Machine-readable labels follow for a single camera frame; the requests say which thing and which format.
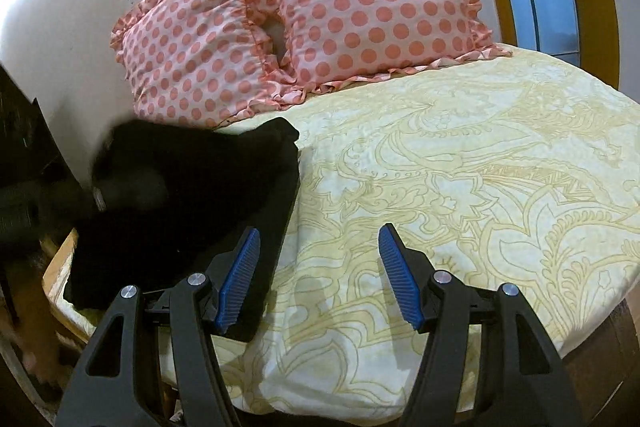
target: bed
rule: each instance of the bed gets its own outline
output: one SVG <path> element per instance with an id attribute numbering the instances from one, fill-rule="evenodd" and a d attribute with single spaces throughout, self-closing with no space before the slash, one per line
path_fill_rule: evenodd
<path id="1" fill-rule="evenodd" d="M 564 357 L 640 274 L 640 105 L 537 52 L 355 85 L 283 116 L 300 131 L 301 186 L 256 338 L 214 337 L 233 403 L 358 425 L 396 418 L 425 346 L 402 320 L 377 251 L 395 224 L 466 284 L 525 293 Z M 44 287 L 87 340 L 99 320 L 63 299 L 70 236 Z M 470 330 L 459 410 L 472 407 Z M 175 384 L 168 335 L 165 382 Z"/>

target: black clamp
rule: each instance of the black clamp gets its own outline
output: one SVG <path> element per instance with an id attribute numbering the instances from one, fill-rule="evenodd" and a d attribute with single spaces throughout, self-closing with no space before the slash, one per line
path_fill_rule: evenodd
<path id="1" fill-rule="evenodd" d="M 456 425 L 584 425 L 558 352 L 517 286 L 468 287 L 406 248 L 392 225 L 380 229 L 379 250 L 402 316 L 430 333 L 400 427 L 454 424 L 471 324 L 482 325 L 474 416 Z M 56 425 L 174 425 L 162 416 L 160 399 L 156 331 L 167 325 L 185 424 L 240 427 L 210 334 L 223 335 L 238 317 L 258 255 L 257 230 L 247 229 L 233 252 L 214 257 L 205 273 L 190 275 L 158 299 L 135 286 L 123 288 L 82 353 Z"/>

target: blue window pane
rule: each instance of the blue window pane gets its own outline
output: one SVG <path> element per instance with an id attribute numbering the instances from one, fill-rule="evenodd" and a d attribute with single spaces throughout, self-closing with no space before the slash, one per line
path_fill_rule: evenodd
<path id="1" fill-rule="evenodd" d="M 537 49 L 531 0 L 511 0 L 511 9 L 513 9 L 518 46 L 528 50 Z"/>
<path id="2" fill-rule="evenodd" d="M 574 65 L 576 68 L 580 67 L 580 54 L 569 53 L 568 55 L 558 55 L 556 58 L 564 60 L 565 62 Z"/>
<path id="3" fill-rule="evenodd" d="M 578 51 L 574 0 L 533 0 L 536 4 L 540 51 L 550 55 Z"/>

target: black cloth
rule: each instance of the black cloth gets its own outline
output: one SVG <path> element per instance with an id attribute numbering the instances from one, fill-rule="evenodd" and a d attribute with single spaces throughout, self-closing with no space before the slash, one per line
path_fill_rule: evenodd
<path id="1" fill-rule="evenodd" d="M 107 210 L 79 222 L 65 299 L 80 309 L 106 309 L 128 284 L 171 287 L 233 250 L 251 226 L 260 231 L 260 258 L 238 324 L 227 334 L 250 340 L 296 197 L 297 139 L 284 118 L 236 135 L 142 120 L 115 127 L 94 163 L 94 183 L 153 168 L 168 199 L 148 212 Z"/>

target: pink polka dot pillow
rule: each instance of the pink polka dot pillow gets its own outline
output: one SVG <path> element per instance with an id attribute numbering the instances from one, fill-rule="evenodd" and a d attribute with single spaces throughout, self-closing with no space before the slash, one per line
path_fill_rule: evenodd
<path id="1" fill-rule="evenodd" d="M 508 55 L 478 19 L 479 0 L 276 0 L 300 100 L 353 80 L 386 80 Z"/>
<path id="2" fill-rule="evenodd" d="M 286 105 L 290 78 L 260 28 L 273 0 L 144 0 L 115 25 L 141 118 L 219 126 Z"/>

